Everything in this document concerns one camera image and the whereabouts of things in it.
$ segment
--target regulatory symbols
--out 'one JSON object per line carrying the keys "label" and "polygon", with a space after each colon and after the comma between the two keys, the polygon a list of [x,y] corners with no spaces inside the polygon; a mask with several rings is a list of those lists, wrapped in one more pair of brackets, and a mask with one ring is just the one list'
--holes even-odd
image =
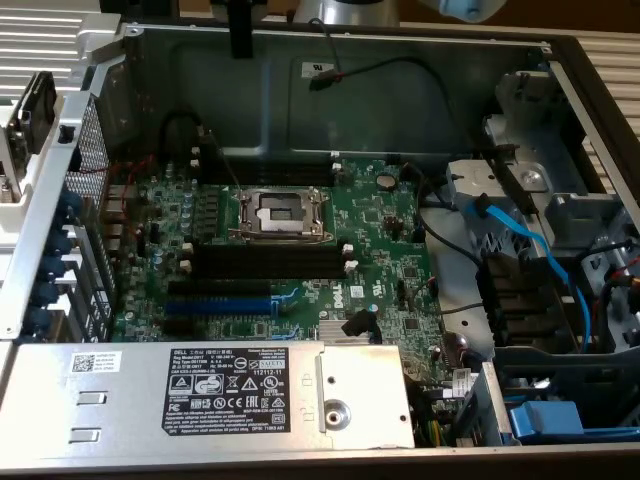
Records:
{"label": "regulatory symbols", "polygon": [[264,388],[276,388],[278,386],[278,379],[273,375],[269,375],[262,381]]}
{"label": "regulatory symbols", "polygon": [[241,390],[257,390],[258,387],[256,386],[256,382],[253,381],[253,378],[249,377],[247,378],[247,381],[244,382],[244,385],[242,385],[242,389]]}
{"label": "regulatory symbols", "polygon": [[196,395],[222,395],[224,391],[224,375],[196,375]]}
{"label": "regulatory symbols", "polygon": [[238,370],[244,370],[247,368],[247,359],[244,357],[238,357],[233,361],[233,366]]}
{"label": "regulatory symbols", "polygon": [[169,395],[189,395],[193,393],[193,375],[171,375]]}

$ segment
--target black pcie slot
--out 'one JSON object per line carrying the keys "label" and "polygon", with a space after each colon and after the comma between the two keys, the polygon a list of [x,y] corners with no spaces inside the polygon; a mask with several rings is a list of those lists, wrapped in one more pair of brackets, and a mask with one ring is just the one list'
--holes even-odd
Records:
{"label": "black pcie slot", "polygon": [[[334,185],[330,160],[315,163],[238,160],[232,163],[232,167],[241,185]],[[222,163],[215,168],[203,168],[200,180],[204,184],[235,185],[235,181]]]}
{"label": "black pcie slot", "polygon": [[322,245],[197,245],[194,279],[337,279],[342,252]]}
{"label": "black pcie slot", "polygon": [[169,282],[167,293],[184,297],[269,297],[271,285],[260,280],[188,280]]}

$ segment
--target power supply label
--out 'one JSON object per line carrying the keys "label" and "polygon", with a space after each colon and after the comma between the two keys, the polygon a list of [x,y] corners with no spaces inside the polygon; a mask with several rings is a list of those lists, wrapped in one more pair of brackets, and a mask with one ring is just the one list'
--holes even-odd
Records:
{"label": "power supply label", "polygon": [[287,348],[171,350],[162,428],[169,435],[291,431]]}

